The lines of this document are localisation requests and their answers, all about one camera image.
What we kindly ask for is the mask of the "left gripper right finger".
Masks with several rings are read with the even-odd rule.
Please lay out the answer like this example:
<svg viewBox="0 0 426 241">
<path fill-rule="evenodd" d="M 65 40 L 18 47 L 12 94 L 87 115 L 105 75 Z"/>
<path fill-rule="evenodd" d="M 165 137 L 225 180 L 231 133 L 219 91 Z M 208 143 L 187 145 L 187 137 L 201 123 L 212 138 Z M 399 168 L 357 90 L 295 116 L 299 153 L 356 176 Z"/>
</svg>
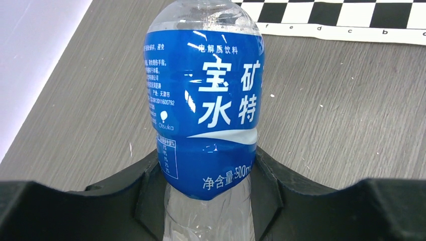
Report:
<svg viewBox="0 0 426 241">
<path fill-rule="evenodd" d="M 425 181 L 368 178 L 342 190 L 256 150 L 256 240 L 425 240 Z"/>
</svg>

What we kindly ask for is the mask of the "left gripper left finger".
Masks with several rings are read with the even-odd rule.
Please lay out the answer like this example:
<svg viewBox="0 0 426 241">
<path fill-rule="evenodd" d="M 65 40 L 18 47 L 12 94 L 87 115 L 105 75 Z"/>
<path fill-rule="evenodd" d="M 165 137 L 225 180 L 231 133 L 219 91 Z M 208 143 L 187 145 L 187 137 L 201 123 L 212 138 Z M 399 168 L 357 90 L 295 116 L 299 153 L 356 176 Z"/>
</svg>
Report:
<svg viewBox="0 0 426 241">
<path fill-rule="evenodd" d="M 152 151 L 83 191 L 1 182 L 1 240 L 162 240 L 165 179 Z"/>
</svg>

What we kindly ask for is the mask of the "blue label water bottle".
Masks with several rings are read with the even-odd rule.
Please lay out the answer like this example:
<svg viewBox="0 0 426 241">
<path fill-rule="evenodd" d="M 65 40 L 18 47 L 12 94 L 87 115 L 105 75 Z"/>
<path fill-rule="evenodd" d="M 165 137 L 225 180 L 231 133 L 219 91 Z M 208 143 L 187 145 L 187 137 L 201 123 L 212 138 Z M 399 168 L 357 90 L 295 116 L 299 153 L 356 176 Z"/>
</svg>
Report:
<svg viewBox="0 0 426 241">
<path fill-rule="evenodd" d="M 164 240 L 250 240 L 265 50 L 231 1 L 174 1 L 144 43 Z"/>
</svg>

